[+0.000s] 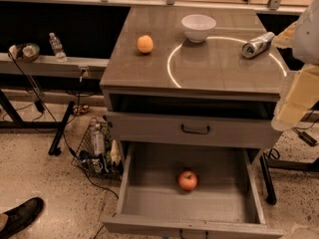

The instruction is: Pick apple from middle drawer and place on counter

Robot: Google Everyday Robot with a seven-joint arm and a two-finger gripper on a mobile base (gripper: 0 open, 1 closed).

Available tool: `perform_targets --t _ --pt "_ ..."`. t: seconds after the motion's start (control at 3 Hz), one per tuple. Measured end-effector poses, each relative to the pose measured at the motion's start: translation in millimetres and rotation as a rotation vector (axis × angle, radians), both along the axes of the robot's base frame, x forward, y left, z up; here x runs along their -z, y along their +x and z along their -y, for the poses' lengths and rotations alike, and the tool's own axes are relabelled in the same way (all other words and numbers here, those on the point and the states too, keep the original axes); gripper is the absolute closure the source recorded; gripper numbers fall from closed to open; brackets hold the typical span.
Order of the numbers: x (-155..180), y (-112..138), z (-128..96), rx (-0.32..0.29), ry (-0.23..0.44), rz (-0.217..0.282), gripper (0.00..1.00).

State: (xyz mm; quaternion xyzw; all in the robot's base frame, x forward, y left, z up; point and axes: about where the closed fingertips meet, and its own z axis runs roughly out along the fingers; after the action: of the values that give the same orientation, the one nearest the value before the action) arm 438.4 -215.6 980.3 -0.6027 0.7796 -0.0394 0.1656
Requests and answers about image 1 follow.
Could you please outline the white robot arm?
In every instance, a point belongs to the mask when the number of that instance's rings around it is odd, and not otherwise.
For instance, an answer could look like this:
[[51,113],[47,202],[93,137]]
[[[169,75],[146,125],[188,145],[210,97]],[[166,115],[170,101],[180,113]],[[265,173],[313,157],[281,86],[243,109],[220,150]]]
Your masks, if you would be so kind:
[[278,48],[291,48],[303,68],[283,80],[271,126],[284,131],[297,126],[319,102],[319,0],[314,0],[298,20],[275,38]]

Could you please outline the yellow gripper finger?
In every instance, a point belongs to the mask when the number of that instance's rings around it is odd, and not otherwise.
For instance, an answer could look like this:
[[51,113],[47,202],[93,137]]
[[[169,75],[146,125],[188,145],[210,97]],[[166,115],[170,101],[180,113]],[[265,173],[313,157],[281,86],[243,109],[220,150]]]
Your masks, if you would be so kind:
[[293,44],[296,24],[297,22],[293,22],[279,35],[275,36],[272,40],[272,45],[279,49],[291,48]]
[[319,102],[319,66],[305,65],[283,80],[271,126],[278,131],[295,127]]

